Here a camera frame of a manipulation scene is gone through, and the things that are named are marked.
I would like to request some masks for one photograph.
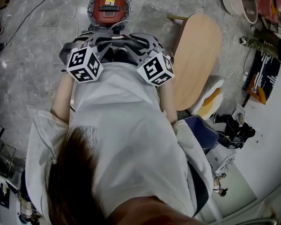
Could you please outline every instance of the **hand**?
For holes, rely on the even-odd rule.
[[[238,120],[242,125],[244,124],[244,116],[241,113],[238,114]]]

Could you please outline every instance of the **white t-shirt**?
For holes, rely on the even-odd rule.
[[[98,153],[93,192],[106,217],[128,199],[143,196],[157,196],[192,217],[196,201],[185,153],[211,194],[211,168],[198,141],[184,121],[170,125],[155,87],[135,66],[104,64],[98,81],[77,85],[74,104],[70,128],[83,127]],[[48,219],[44,173],[48,176],[68,126],[48,112],[30,114],[26,185],[35,207]]]

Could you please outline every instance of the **red robot vacuum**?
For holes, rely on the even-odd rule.
[[[129,0],[91,0],[88,6],[91,22],[89,31],[112,30],[119,34],[125,28],[124,21],[130,19]]]

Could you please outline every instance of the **black cable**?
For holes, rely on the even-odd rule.
[[[23,25],[23,23],[25,22],[25,20],[29,17],[30,14],[33,13],[34,10],[36,10],[39,6],[42,5],[43,2],[45,2],[46,0],[43,0],[40,4],[38,4],[34,9],[32,9],[32,11],[30,13],[28,13],[26,15],[26,17],[24,18],[24,20],[21,22],[20,26],[17,28],[17,30],[15,31],[15,33],[12,35],[12,37],[10,38],[10,40],[6,43],[6,46],[10,43],[10,41],[14,38],[15,34],[17,33],[17,31],[20,29],[20,27]]]
[[[247,61],[247,58],[248,58],[248,56],[249,56],[249,54],[250,54],[250,51],[251,51],[251,48],[249,49],[248,55],[247,55],[247,57],[246,57],[245,60],[244,60],[244,66],[245,66],[245,62]]]
[[[75,112],[75,109],[74,108],[72,108],[72,106],[70,105],[70,108],[71,108],[71,110],[73,111],[73,112]]]

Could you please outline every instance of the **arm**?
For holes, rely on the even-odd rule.
[[[214,178],[214,182],[217,181],[217,184],[218,185],[218,182],[222,179],[223,177],[222,176],[218,176],[218,177],[215,177]]]
[[[52,102],[50,113],[60,120],[69,124],[70,103],[74,78],[70,74],[62,74],[55,97]]]
[[[166,111],[167,119],[173,126],[178,121],[178,117],[174,104],[174,92],[173,92],[172,80],[166,82],[160,87],[159,97],[160,97],[160,104],[159,104],[160,109],[162,112]]]
[[[219,184],[220,184],[219,180],[218,180],[217,178],[215,178],[215,179],[214,179],[214,187],[217,186],[217,185],[219,185]]]

